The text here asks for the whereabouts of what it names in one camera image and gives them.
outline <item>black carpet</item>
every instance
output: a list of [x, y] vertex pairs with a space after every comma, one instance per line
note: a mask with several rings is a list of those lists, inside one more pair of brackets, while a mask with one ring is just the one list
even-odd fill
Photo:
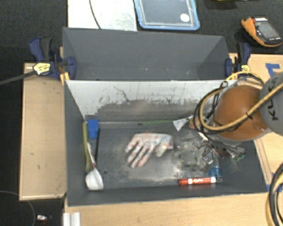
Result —
[[[283, 0], [195, 1], [201, 27], [192, 33], [225, 36], [229, 52], [236, 52], [236, 42], [246, 42], [239, 30], [240, 20], [247, 16], [266, 16], [283, 38]], [[28, 49], [31, 39], [52, 37], [53, 47], [62, 45], [61, 28], [66, 25], [67, 0], [0, 0], [0, 80], [20, 75], [24, 62], [33, 59]], [[283, 45], [252, 46], [252, 52], [283, 54]], [[21, 91], [21, 81], [0, 86], [0, 190], [14, 193], [19, 178]], [[32, 203], [36, 214], [49, 217], [47, 225], [61, 224], [62, 200]], [[0, 193], [0, 226], [31, 225], [32, 216], [29, 204]]]

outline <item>white paper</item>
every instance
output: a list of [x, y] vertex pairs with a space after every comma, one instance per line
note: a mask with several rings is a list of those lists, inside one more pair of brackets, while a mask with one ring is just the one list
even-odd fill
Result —
[[[133, 0], [91, 0], [102, 29], [137, 31]], [[98, 28], [89, 0], [68, 0], [68, 27]]]

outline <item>wooden table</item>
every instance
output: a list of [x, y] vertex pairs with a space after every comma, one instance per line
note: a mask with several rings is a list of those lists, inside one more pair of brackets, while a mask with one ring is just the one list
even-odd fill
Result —
[[[283, 71], [283, 56], [279, 55], [253, 54], [248, 64], [267, 80], [266, 63], [279, 64], [275, 72]], [[25, 72], [31, 66], [26, 64]], [[59, 81], [33, 76], [25, 79], [23, 90], [20, 199], [61, 198], [67, 190], [62, 86]], [[266, 154], [265, 171], [275, 172], [283, 161], [283, 137], [270, 133], [257, 140], [256, 147], [259, 154]], [[269, 180], [271, 175], [267, 173], [266, 178]], [[80, 212], [82, 226], [261, 226], [267, 225], [266, 196], [245, 194], [82, 207], [66, 204], [65, 212]], [[280, 208], [283, 214], [283, 192]]]

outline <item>toy hand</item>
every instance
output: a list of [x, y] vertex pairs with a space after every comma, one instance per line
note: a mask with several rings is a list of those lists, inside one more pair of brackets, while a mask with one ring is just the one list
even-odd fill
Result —
[[133, 161], [131, 168], [135, 168], [137, 164], [138, 167], [142, 167], [154, 150], [156, 156], [161, 157], [166, 150], [173, 149], [172, 136], [157, 133], [135, 134], [125, 149], [126, 153], [131, 151], [134, 146], [136, 147], [129, 155], [127, 162]]

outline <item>gray cardboard box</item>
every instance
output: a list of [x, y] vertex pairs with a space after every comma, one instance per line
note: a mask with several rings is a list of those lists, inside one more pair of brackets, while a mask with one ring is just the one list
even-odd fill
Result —
[[[171, 123], [140, 127], [136, 122], [189, 116], [224, 78], [224, 38], [64, 29], [63, 47], [64, 57], [74, 56], [78, 66], [77, 80], [64, 87], [69, 206], [266, 192], [253, 142], [242, 145], [245, 159], [221, 160], [223, 182], [215, 185], [177, 185], [188, 175], [174, 167], [174, 150], [159, 159], [152, 155], [141, 169], [126, 164], [124, 149], [135, 133], [168, 133], [175, 144], [193, 137], [192, 130], [177, 133]], [[101, 192], [88, 191], [84, 181], [86, 118], [100, 121]]]

